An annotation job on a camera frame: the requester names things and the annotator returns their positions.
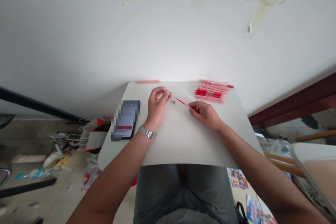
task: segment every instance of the white table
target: white table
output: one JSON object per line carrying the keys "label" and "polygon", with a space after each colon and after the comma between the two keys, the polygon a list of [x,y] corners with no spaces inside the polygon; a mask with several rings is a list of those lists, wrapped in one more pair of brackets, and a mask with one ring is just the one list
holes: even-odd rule
{"label": "white table", "polygon": [[294,143],[290,146],[290,153],[297,162],[309,182],[313,185],[319,196],[323,199],[330,212],[336,216],[336,204],[320,186],[315,177],[309,172],[307,162],[310,160],[335,160],[336,146],[315,143]]}
{"label": "white table", "polygon": [[[136,84],[129,82],[123,100],[140,100],[140,116],[135,132],[147,118],[148,98],[153,88],[165,86],[173,95],[185,103],[195,101],[194,92],[199,82],[162,82],[154,84]],[[166,118],[157,132],[142,163],[158,165],[167,163],[192,163],[202,165],[238,168],[233,157],[219,136],[192,117],[188,108],[176,101],[166,106]],[[209,102],[220,118],[233,128],[253,148],[264,154],[254,134],[249,119],[239,100],[236,89],[226,95],[224,104]],[[124,148],[129,140],[111,142],[109,130],[98,158],[98,165],[103,170]]]}

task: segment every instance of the wrist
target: wrist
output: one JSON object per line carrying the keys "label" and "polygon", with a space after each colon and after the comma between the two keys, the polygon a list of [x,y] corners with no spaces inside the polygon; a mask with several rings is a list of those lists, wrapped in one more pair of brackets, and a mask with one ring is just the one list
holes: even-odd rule
{"label": "wrist", "polygon": [[228,127],[228,125],[226,123],[224,123],[223,121],[213,130],[217,133],[217,134],[224,134],[226,132],[226,128]]}
{"label": "wrist", "polygon": [[152,132],[154,132],[154,133],[157,133],[157,132],[158,132],[158,129],[160,128],[160,125],[157,125],[157,124],[155,124],[155,123],[146,121],[146,122],[143,124],[143,127],[144,127],[146,130],[149,130],[149,131],[152,131]]}

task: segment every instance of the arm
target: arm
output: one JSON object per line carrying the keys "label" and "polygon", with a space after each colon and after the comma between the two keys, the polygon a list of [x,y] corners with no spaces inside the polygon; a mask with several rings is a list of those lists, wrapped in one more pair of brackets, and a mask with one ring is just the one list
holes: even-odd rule
{"label": "arm", "polygon": [[286,175],[226,125],[210,104],[195,101],[189,105],[203,111],[199,115],[189,109],[192,116],[221,137],[278,223],[329,223]]}
{"label": "arm", "polygon": [[[152,90],[148,100],[148,117],[143,124],[146,129],[158,131],[165,119],[165,107],[170,99],[165,87]],[[112,223],[152,141],[137,132],[97,177],[67,223]]]}

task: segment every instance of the pile of pens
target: pile of pens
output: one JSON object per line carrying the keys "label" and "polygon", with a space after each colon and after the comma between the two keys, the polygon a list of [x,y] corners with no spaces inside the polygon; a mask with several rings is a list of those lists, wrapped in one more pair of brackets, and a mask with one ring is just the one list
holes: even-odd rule
{"label": "pile of pens", "polygon": [[230,88],[235,88],[231,85],[225,85],[209,80],[201,80],[203,83],[198,85],[195,92],[197,100],[204,100],[208,102],[225,103],[224,98]]}

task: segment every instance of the person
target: person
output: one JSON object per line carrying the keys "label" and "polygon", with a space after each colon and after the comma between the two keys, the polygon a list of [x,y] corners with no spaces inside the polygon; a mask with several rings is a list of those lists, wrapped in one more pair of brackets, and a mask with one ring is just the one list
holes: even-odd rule
{"label": "person", "polygon": [[[165,87],[152,90],[145,129],[160,133],[170,99],[171,92]],[[198,114],[189,109],[196,120],[219,135],[278,223],[328,223],[288,177],[224,123],[210,104],[195,101],[189,106],[202,110]],[[112,223],[138,173],[133,223],[237,223],[225,167],[141,167],[153,141],[137,132],[98,176],[67,223]]]}

